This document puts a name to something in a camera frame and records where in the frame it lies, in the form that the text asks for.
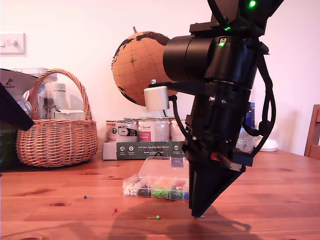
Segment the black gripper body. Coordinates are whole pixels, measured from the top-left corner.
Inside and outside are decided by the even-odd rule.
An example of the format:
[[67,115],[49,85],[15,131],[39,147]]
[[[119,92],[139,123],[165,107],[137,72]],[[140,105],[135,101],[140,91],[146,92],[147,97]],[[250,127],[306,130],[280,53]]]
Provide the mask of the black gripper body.
[[190,165],[252,166],[253,157],[236,148],[251,91],[241,86],[184,86],[182,92],[195,96],[183,144]]

